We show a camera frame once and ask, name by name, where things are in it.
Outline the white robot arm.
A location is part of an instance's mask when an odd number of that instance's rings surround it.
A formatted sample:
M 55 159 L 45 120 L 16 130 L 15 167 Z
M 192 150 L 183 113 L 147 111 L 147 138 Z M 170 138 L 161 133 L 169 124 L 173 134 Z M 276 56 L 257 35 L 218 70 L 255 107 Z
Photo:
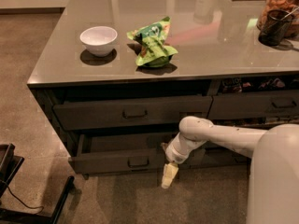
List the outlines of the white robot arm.
M 206 142 L 251 159 L 246 224 L 299 224 L 299 125 L 269 130 L 221 126 L 188 116 L 166 146 L 162 187 L 170 187 L 190 153 Z

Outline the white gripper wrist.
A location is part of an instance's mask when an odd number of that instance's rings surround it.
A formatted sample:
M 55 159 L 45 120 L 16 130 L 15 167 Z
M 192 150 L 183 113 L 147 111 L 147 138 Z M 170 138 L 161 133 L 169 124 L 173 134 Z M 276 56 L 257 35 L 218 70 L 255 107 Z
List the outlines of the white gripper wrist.
M 178 164 L 185 162 L 192 151 L 201 147 L 206 141 L 193 141 L 186 138 L 182 133 L 178 133 L 170 141 L 166 150 L 166 159 L 171 162 L 164 166 L 161 187 L 168 189 L 178 173 Z

